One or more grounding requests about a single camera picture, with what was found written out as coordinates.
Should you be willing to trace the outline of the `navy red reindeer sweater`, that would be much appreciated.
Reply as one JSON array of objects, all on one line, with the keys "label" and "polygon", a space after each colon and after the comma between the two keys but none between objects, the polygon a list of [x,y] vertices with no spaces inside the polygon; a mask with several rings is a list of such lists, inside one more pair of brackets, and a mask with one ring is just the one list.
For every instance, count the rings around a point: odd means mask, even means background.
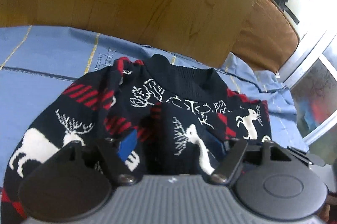
[{"label": "navy red reindeer sweater", "polygon": [[27,128],[6,168],[1,221],[24,221],[20,183],[69,142],[111,138],[118,148],[134,129],[138,143],[123,162],[134,175],[210,176],[221,161],[206,132],[224,144],[271,139],[267,102],[231,90],[216,70],[175,66],[159,54],[122,57],[80,77]]}]

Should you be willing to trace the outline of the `white framed window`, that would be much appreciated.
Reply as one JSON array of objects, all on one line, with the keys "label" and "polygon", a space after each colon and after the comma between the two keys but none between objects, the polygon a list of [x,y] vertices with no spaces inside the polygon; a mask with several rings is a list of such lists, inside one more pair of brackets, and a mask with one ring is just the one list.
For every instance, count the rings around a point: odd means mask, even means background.
[{"label": "white framed window", "polygon": [[309,151],[336,160],[336,30],[308,32],[280,68],[290,88],[297,127]]}]

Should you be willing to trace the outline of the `brown cushion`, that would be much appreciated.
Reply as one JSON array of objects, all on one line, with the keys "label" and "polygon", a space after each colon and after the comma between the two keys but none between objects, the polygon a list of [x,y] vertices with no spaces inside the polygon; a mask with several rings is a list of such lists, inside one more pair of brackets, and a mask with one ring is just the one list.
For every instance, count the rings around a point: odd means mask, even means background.
[{"label": "brown cushion", "polygon": [[231,52],[253,70],[277,73],[299,45],[295,28],[274,0],[256,0]]}]

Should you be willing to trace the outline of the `blue bed sheet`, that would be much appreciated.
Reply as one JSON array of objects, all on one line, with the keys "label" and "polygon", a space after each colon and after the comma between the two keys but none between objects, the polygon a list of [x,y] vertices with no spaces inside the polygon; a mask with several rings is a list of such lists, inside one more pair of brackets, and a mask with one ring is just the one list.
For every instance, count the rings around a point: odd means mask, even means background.
[{"label": "blue bed sheet", "polygon": [[[75,79],[110,66],[120,57],[135,61],[154,54],[174,65],[205,67],[178,53],[71,27],[1,29],[1,170],[5,171],[30,123]],[[234,54],[228,55],[218,74],[231,90],[267,101],[274,141],[308,150],[296,125],[290,90],[277,74],[254,71]]]}]

